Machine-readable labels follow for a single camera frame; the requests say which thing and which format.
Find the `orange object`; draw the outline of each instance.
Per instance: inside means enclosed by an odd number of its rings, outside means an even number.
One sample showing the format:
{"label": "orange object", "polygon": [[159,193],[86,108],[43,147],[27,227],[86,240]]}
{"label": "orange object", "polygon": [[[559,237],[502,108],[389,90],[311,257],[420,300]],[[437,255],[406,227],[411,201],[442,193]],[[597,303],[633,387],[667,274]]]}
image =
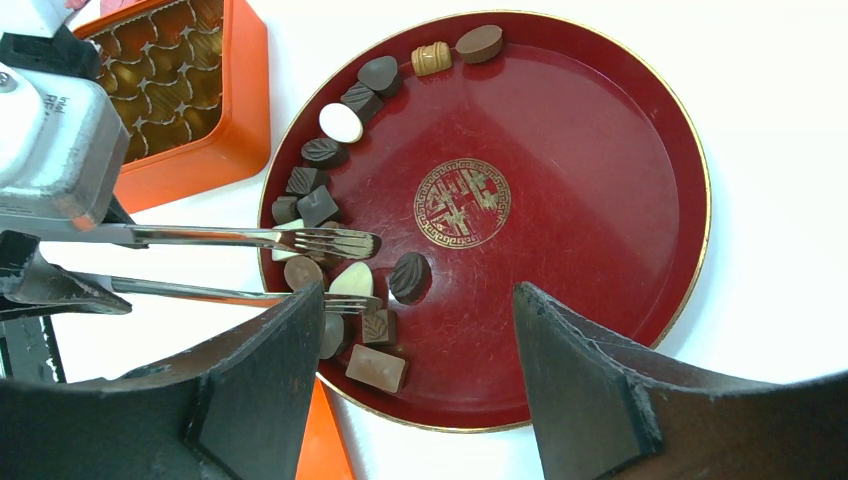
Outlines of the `orange object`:
{"label": "orange object", "polygon": [[295,479],[353,480],[350,459],[324,388],[316,379]]}
{"label": "orange object", "polygon": [[[186,3],[195,10],[194,16],[181,15],[185,8],[178,4]],[[173,14],[166,14],[170,8],[173,8]],[[142,18],[145,16],[159,22],[156,29],[149,28],[150,25],[147,25],[147,30],[142,28],[145,26],[142,23],[150,23]],[[197,21],[181,25],[179,22],[184,18],[197,18]],[[136,26],[125,23],[133,20],[138,20]],[[204,48],[220,49],[205,58],[195,59],[203,69],[219,70],[220,83],[212,79],[199,88],[195,85],[193,94],[185,93],[185,88],[179,90],[175,87],[174,95],[166,92],[153,97],[149,95],[149,87],[153,84],[145,83],[147,78],[144,76],[145,72],[149,73],[149,64],[144,63],[148,57],[143,56],[140,60],[135,57],[146,55],[143,47],[147,44],[172,48],[186,26],[206,35],[199,38],[182,33],[186,35],[186,41],[195,46],[195,52],[198,51],[198,41],[206,42]],[[158,37],[152,34],[145,36],[149,32],[157,32]],[[119,113],[130,112],[122,115],[128,130],[134,135],[130,154],[142,152],[136,157],[128,156],[115,187],[118,199],[129,213],[248,178],[261,171],[268,162],[271,114],[267,29],[246,0],[146,0],[83,25],[75,34],[80,38],[101,34],[97,41],[103,47],[106,63],[115,60],[113,66],[120,63],[130,70],[117,79],[119,83],[130,82],[129,96],[126,92],[122,93],[122,97],[110,92],[116,107],[124,109],[119,109]],[[115,48],[120,42],[124,42],[126,47]],[[210,64],[215,55],[219,55],[220,66]],[[108,83],[117,88],[119,83],[115,81],[116,77],[104,64],[101,85],[109,92]],[[145,85],[148,90],[142,91]],[[191,98],[190,103],[189,97],[197,97],[198,92],[203,98]],[[145,94],[150,98],[151,107],[143,101],[133,103],[134,99]],[[178,107],[180,99],[176,97],[180,94],[185,96],[183,108],[188,106],[184,111]],[[121,102],[131,105],[119,105]],[[203,105],[201,111],[194,108],[197,102]],[[214,108],[209,106],[213,103],[217,103]],[[132,122],[134,118],[142,118],[133,116],[139,108],[141,114],[147,117],[136,129]],[[168,114],[173,114],[173,118],[163,117]],[[199,125],[202,128],[195,129],[200,132],[196,136],[203,135],[202,138],[191,138],[191,133],[186,134],[185,129],[169,128],[178,123],[189,128]],[[139,140],[143,135],[152,140]]]}

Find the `screw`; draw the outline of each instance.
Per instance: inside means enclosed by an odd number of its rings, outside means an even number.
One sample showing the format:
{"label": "screw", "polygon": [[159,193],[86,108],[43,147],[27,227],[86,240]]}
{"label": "screw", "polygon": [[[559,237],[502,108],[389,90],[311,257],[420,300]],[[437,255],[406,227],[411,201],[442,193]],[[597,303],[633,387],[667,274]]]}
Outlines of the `screw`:
{"label": "screw", "polygon": [[0,72],[0,93],[11,92],[15,89],[15,79],[6,72]]}

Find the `gold rim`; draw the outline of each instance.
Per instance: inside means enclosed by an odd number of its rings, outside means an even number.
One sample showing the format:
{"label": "gold rim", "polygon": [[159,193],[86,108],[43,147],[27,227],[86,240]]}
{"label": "gold rim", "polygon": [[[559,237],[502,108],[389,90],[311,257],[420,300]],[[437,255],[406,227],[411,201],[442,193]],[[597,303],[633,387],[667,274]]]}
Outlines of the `gold rim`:
{"label": "gold rim", "polygon": [[[709,172],[709,168],[707,167],[707,159],[706,159],[706,156],[704,155],[704,148],[701,145],[701,138],[698,136],[698,132],[695,130],[695,125],[692,123],[692,119],[689,117],[689,113],[686,111],[686,108],[683,106],[683,103],[680,102],[680,99],[677,97],[677,94],[674,93],[674,90],[672,90],[671,86],[665,81],[665,79],[648,62],[646,62],[642,57],[637,55],[633,50],[629,49],[628,47],[623,45],[621,42],[618,42],[614,38],[611,38],[608,35],[600,32],[598,30],[595,30],[594,28],[583,25],[582,23],[573,22],[571,20],[568,20],[568,19],[565,19],[565,18],[562,18],[562,17],[558,17],[556,15],[549,15],[549,14],[546,14],[546,13],[529,12],[529,11],[523,11],[523,10],[501,10],[501,9],[478,10],[478,11],[475,11],[475,12],[457,13],[457,14],[453,14],[453,15],[446,15],[446,16],[443,16],[443,17],[439,17],[439,18],[436,18],[436,19],[433,19],[433,20],[428,20],[426,22],[419,23],[415,26],[403,29],[403,30],[395,33],[394,35],[390,35],[390,36],[384,38],[383,40],[379,41],[378,43],[371,45],[370,47],[368,47],[367,49],[363,50],[358,55],[356,55],[351,61],[345,63],[341,68],[336,70],[336,72],[333,73],[327,79],[327,81],[325,81],[323,84],[321,84],[321,86],[318,87],[317,90],[315,90],[315,93],[313,93],[312,96],[309,97],[309,99],[303,104],[303,106],[297,112],[297,115],[294,116],[291,123],[286,128],[286,131],[283,134],[282,138],[280,139],[280,143],[277,145],[276,150],[274,150],[274,156],[271,158],[271,162],[268,166],[268,171],[265,174],[265,181],[262,184],[262,196],[260,197],[260,206],[261,206],[261,199],[265,198],[265,190],[268,188],[268,177],[271,173],[271,170],[274,168],[274,163],[276,163],[276,161],[277,161],[277,154],[279,153],[280,148],[283,146],[283,142],[286,140],[286,137],[288,136],[292,127],[298,121],[298,119],[300,118],[300,115],[303,113],[303,110],[306,108],[306,106],[309,105],[315,99],[315,97],[318,95],[318,92],[320,92],[331,79],[335,78],[336,75],[338,75],[342,70],[344,70],[348,65],[350,65],[350,63],[352,63],[353,60],[359,58],[360,56],[365,54],[365,52],[367,52],[368,50],[371,50],[372,48],[376,47],[377,45],[385,43],[388,40],[395,38],[398,35],[402,35],[403,33],[408,32],[410,30],[413,30],[415,28],[418,28],[418,27],[421,27],[421,26],[424,26],[424,25],[428,25],[430,23],[435,23],[435,22],[439,22],[439,21],[442,21],[442,20],[446,20],[448,18],[464,17],[466,15],[479,15],[479,14],[485,14],[485,13],[512,13],[512,14],[520,14],[520,15],[530,15],[530,16],[535,16],[535,17],[546,17],[546,18],[558,20],[558,21],[561,21],[561,22],[569,23],[571,25],[580,27],[584,30],[587,30],[591,33],[594,33],[595,35],[598,35],[599,37],[601,37],[605,40],[612,42],[614,45],[621,48],[627,54],[629,54],[631,57],[636,59],[639,63],[644,65],[645,68],[647,68],[648,71],[651,72],[651,74],[654,76],[654,78],[659,80],[659,82],[662,84],[662,86],[665,87],[668,94],[671,95],[671,98],[677,104],[677,108],[680,109],[680,112],[683,114],[683,117],[686,119],[686,123],[689,125],[689,130],[691,131],[692,137],[695,139],[695,144],[698,147],[698,155],[701,158],[701,167],[703,168],[703,171],[704,171],[704,190],[706,191],[706,194],[707,194],[707,203],[706,203],[706,216],[707,216],[707,218],[706,218],[706,222],[705,222],[705,226],[704,226],[704,242],[701,245],[701,252],[698,255],[698,264],[695,266],[695,272],[692,275],[692,281],[689,283],[689,287],[686,289],[686,293],[684,294],[683,299],[680,302],[680,305],[677,307],[677,310],[674,312],[674,315],[671,317],[671,320],[668,322],[668,325],[666,325],[666,327],[660,333],[659,337],[657,337],[657,339],[651,344],[651,348],[656,348],[657,345],[659,345],[660,342],[662,342],[662,340],[666,337],[666,335],[668,335],[668,332],[671,330],[671,328],[677,323],[677,319],[680,317],[680,314],[683,312],[683,308],[686,306],[687,303],[689,303],[689,297],[692,296],[692,291],[695,288],[695,284],[698,282],[698,277],[700,277],[700,275],[701,275],[701,269],[704,265],[704,259],[706,258],[706,254],[707,254],[707,243],[709,242],[709,238],[710,238],[710,224],[712,223],[712,189],[710,187],[710,172]],[[256,218],[257,226],[260,225],[261,218],[262,218],[262,211],[260,209],[260,211],[257,212],[257,218]],[[259,254],[259,249],[257,249],[256,258],[259,262],[259,272],[260,272],[260,277],[262,279],[262,288],[264,288],[267,291],[268,285],[265,283],[265,276],[262,275],[262,257]],[[317,376],[318,376],[319,379],[321,379],[321,382],[323,382],[324,385],[330,387],[331,390],[333,390],[334,392],[339,394],[342,398],[344,398],[348,402],[356,405],[357,407],[362,408],[363,410],[370,412],[370,413],[373,413],[374,415],[377,415],[378,417],[384,418],[386,420],[389,420],[389,421],[392,421],[392,422],[395,422],[395,423],[399,423],[401,425],[406,425],[406,426],[409,426],[409,427],[420,428],[422,430],[428,430],[428,431],[433,431],[433,432],[444,432],[444,433],[494,433],[494,432],[503,432],[503,431],[506,431],[506,430],[512,430],[512,429],[515,429],[515,428],[524,427],[524,426],[530,425],[532,423],[531,420],[526,420],[526,421],[522,421],[522,422],[511,423],[511,424],[507,424],[507,425],[499,425],[499,426],[495,426],[495,427],[467,428],[467,427],[441,427],[441,426],[437,426],[437,425],[425,425],[425,424],[422,424],[422,423],[410,422],[408,420],[397,418],[395,416],[392,416],[392,415],[389,415],[387,413],[376,410],[374,408],[371,408],[368,405],[363,404],[362,402],[356,400],[355,398],[351,397],[347,393],[343,392],[340,388],[338,388],[332,382],[330,382],[329,380],[324,378],[324,376],[321,375],[321,373],[317,373]]]}

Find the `red plate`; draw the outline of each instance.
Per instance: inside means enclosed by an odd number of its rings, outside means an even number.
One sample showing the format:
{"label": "red plate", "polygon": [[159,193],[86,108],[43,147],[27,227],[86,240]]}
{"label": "red plate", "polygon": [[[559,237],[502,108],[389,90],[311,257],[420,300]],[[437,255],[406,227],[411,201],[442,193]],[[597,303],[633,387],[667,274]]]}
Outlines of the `red plate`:
{"label": "red plate", "polygon": [[[503,28],[494,60],[416,77],[410,52],[453,46],[480,25]],[[512,288],[530,281],[581,314],[644,344],[676,318],[697,277],[709,229],[703,153],[668,86],[624,47],[535,14],[472,13],[399,33],[334,75],[294,120],[268,173],[260,226],[274,225],[318,113],[368,60],[392,55],[404,87],[331,171],[351,228],[383,238],[367,263],[377,295],[409,251],[433,270],[424,300],[398,313],[404,388],[349,380],[350,351],[321,362],[327,384],[404,423],[491,429],[530,420],[512,325]],[[270,291],[283,264],[260,255]]]}

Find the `rectangular milk chocolate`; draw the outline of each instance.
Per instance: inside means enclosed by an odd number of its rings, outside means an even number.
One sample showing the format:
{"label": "rectangular milk chocolate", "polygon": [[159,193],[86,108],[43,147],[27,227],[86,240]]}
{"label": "rectangular milk chocolate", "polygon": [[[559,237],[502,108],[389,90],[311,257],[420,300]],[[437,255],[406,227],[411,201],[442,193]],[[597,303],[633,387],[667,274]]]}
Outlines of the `rectangular milk chocolate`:
{"label": "rectangular milk chocolate", "polygon": [[397,393],[406,375],[406,360],[363,345],[354,345],[345,375],[372,387]]}

